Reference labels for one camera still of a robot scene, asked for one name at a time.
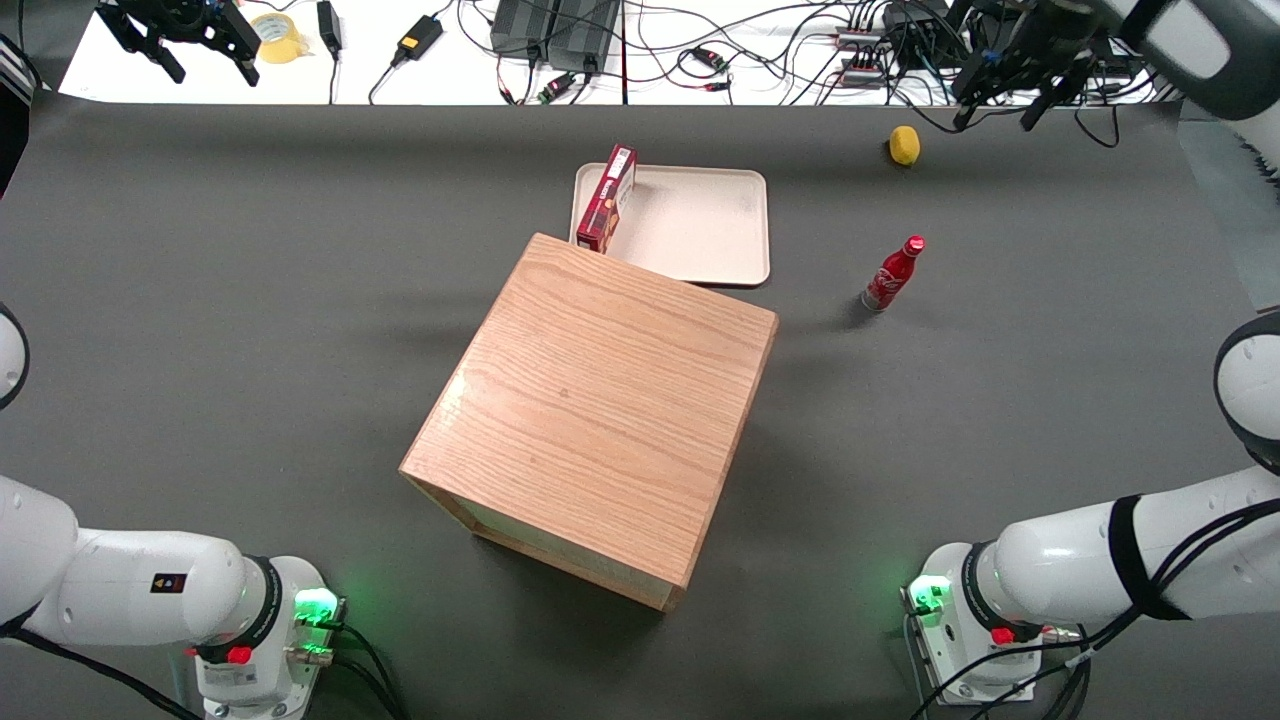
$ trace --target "bottle label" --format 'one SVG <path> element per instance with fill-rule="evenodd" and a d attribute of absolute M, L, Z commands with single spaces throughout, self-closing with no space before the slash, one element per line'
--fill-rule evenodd
<path fill-rule="evenodd" d="M 876 270 L 876 277 L 867 286 L 867 295 L 872 296 L 872 300 L 882 302 L 895 295 L 897 291 L 902 290 L 902 281 L 895 278 L 892 273 L 881 268 Z"/>

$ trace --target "green indicator light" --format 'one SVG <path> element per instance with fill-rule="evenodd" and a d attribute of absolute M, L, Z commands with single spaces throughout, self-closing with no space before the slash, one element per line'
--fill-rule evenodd
<path fill-rule="evenodd" d="M 298 591 L 293 597 L 293 618 L 303 623 L 324 623 L 338 614 L 338 596 L 328 588 Z"/>
<path fill-rule="evenodd" d="M 920 575 L 906 589 L 915 602 L 915 611 L 932 615 L 942 610 L 942 603 L 951 594 L 951 580 L 938 575 Z"/>

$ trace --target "red button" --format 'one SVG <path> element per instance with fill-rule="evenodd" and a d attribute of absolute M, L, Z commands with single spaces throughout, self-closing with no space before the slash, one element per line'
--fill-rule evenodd
<path fill-rule="evenodd" d="M 227 662 L 230 662 L 232 665 L 244 665 L 252 655 L 253 648 L 251 647 L 233 647 L 227 651 Z"/>

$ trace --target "white table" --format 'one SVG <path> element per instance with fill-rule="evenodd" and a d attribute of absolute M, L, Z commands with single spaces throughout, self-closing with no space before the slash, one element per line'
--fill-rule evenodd
<path fill-rule="evenodd" d="M 399 40 L 410 26 L 424 13 L 440 9 L 444 0 L 333 0 L 342 17 L 346 49 L 338 70 L 337 102 L 342 105 L 367 104 L 369 90 L 387 69 Z M 524 60 L 500 63 L 489 53 L 489 24 L 481 13 L 492 17 L 497 0 L 456 0 L 440 13 L 444 35 L 419 61 L 411 61 L 396 70 L 379 90 L 379 105 L 503 105 L 498 95 L 495 73 L 500 72 L 507 86 L 518 97 L 529 78 Z M 868 10 L 874 10 L 879 26 L 879 8 L 883 0 L 873 0 Z M 667 8 L 695 10 L 719 24 L 733 23 L 756 13 L 763 17 L 736 23 L 728 28 L 732 40 L 753 53 L 773 58 L 782 53 L 797 27 L 800 37 L 809 33 L 835 33 L 836 28 L 856 8 L 819 8 L 801 1 L 786 0 L 645 0 L 628 1 L 618 20 L 617 32 L 626 23 L 627 41 L 632 45 L 664 47 L 648 53 L 635 46 L 627 50 L 627 77 L 632 105 L 727 105 L 728 92 L 707 92 L 699 88 L 678 87 L 667 81 L 644 82 L 672 69 L 680 51 L 699 42 L 708 42 L 713 50 L 731 56 L 733 50 L 723 42 L 724 36 L 703 19 Z M 248 19 L 274 12 L 262 4 L 242 8 Z M 814 13 L 832 17 L 817 17 Z M 325 104 L 329 94 L 332 60 L 320 42 L 314 0 L 293 3 L 287 14 L 311 46 L 311 54 L 283 65 L 259 60 L 261 81 L 248 87 L 230 60 L 205 47 L 169 45 L 174 56 L 187 69 L 182 85 L 174 83 L 157 65 L 142 55 L 120 50 L 106 27 L 93 15 L 84 31 L 76 56 L 59 88 L 67 95 L 106 102 L 186 102 L 186 104 Z M 484 46 L 477 47 L 476 42 Z M 790 69 L 796 77 L 778 79 L 759 63 L 745 56 L 732 64 L 732 102 L 737 105 L 813 105 L 823 92 L 822 82 L 838 65 L 840 58 L 851 53 L 836 53 L 832 37 L 808 37 L 797 41 L 790 54 Z M 705 68 L 686 61 L 694 72 Z M 562 74 L 549 65 L 534 73 L 531 96 L 552 78 Z M 605 74 L 593 78 L 579 104 L 618 105 L 622 102 L 622 44 L 616 38 Z M 819 82 L 801 92 L 808 78 L 818 76 Z M 673 73 L 678 82 L 701 86 L 708 79 L 696 79 Z M 925 72 L 911 72 L 897 88 L 893 105 L 904 105 L 902 96 L 916 105 L 947 105 L 948 99 L 938 82 Z M 1011 102 L 1025 104 L 1029 95 L 1019 94 Z M 883 105 L 888 100 L 886 88 L 837 88 L 826 100 L 827 105 Z M 1120 101 L 1140 101 L 1143 94 Z"/>

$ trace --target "red box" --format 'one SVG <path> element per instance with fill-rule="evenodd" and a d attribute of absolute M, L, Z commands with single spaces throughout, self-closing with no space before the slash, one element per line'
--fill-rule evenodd
<path fill-rule="evenodd" d="M 609 249 L 613 231 L 622 219 L 622 208 L 631 197 L 636 182 L 636 151 L 625 145 L 614 145 L 604 174 L 595 186 L 582 222 L 577 224 L 577 246 L 596 252 Z"/>

